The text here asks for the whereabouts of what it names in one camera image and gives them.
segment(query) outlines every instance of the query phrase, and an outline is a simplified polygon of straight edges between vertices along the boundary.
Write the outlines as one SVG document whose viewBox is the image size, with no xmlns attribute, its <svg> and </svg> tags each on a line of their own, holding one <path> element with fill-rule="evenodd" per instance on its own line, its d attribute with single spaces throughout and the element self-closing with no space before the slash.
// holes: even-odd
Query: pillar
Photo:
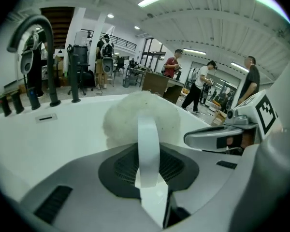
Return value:
<svg viewBox="0 0 290 232">
<path fill-rule="evenodd" d="M 66 44 L 65 44 L 65 51 L 64 51 L 64 59 L 63 59 L 63 71 L 68 71 L 68 52 L 67 47 L 69 44 L 74 45 L 74 40 L 76 33 L 79 32 L 82 28 L 83 19 L 85 15 L 86 8 L 74 8 L 74 14 L 72 21 L 70 23 Z"/>
<path fill-rule="evenodd" d="M 89 69 L 92 70 L 94 72 L 94 68 L 95 68 L 95 62 L 96 62 L 96 49 L 97 49 L 97 44 L 98 41 L 100 39 L 100 35 L 102 33 L 102 28 L 104 25 L 106 19 L 106 13 L 105 12 L 101 12 L 98 22 L 94 28 L 94 33 L 92 36 L 92 40 L 91 40 L 91 47 L 90 47 L 90 54 L 89 54 Z"/>
</svg>

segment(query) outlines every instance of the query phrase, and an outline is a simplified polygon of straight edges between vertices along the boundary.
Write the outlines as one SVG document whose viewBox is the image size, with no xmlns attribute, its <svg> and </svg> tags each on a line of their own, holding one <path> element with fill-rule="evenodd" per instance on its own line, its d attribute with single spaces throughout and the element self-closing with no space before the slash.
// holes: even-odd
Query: black backpack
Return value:
<svg viewBox="0 0 290 232">
<path fill-rule="evenodd" d="M 101 58 L 105 58 L 105 57 L 111 58 L 114 52 L 112 41 L 109 40 L 108 42 L 106 42 L 105 39 L 102 39 L 102 41 L 104 45 L 100 49 Z"/>
</svg>

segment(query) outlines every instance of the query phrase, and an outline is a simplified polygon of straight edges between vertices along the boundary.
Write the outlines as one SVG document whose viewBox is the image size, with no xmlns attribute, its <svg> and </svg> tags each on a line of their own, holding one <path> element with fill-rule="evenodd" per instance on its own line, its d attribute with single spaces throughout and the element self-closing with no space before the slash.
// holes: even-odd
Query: white t-shirt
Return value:
<svg viewBox="0 0 290 232">
<path fill-rule="evenodd" d="M 197 73 L 197 79 L 195 80 L 195 86 L 197 86 L 198 89 L 202 89 L 203 88 L 203 84 L 204 82 L 201 81 L 200 77 L 201 75 L 204 75 L 205 77 L 207 76 L 208 73 L 208 67 L 207 66 L 203 66 L 199 69 L 198 73 Z"/>
</svg>

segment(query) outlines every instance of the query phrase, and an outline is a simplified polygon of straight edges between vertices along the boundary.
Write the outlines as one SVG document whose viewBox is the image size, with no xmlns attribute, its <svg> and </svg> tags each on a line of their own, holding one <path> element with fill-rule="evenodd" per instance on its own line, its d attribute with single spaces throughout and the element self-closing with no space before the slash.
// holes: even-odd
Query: backpack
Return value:
<svg viewBox="0 0 290 232">
<path fill-rule="evenodd" d="M 105 58 L 105 57 L 111 58 L 114 52 L 112 41 L 109 40 L 108 42 L 106 42 L 105 39 L 102 39 L 102 41 L 104 45 L 100 49 L 101 58 Z"/>
<path fill-rule="evenodd" d="M 166 65 L 166 63 L 163 65 L 163 67 L 162 67 L 162 70 L 161 70 L 161 73 L 162 74 L 164 74 L 165 73 L 165 65 Z"/>
<path fill-rule="evenodd" d="M 190 80 L 191 82 L 195 82 L 195 80 L 197 80 L 197 75 L 198 75 L 198 72 L 199 70 L 196 72 L 197 68 L 194 68 L 193 71 L 192 71 L 192 74 L 191 74 L 191 77 L 190 77 Z"/>
</svg>

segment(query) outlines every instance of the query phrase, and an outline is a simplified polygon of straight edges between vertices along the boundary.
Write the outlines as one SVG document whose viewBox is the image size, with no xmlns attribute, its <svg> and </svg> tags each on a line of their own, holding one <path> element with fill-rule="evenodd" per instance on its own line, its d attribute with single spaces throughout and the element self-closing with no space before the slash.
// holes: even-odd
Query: wooden desk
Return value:
<svg viewBox="0 0 290 232">
<path fill-rule="evenodd" d="M 164 99 L 176 104 L 184 84 L 164 75 L 147 72 L 142 90 L 160 94 Z"/>
</svg>

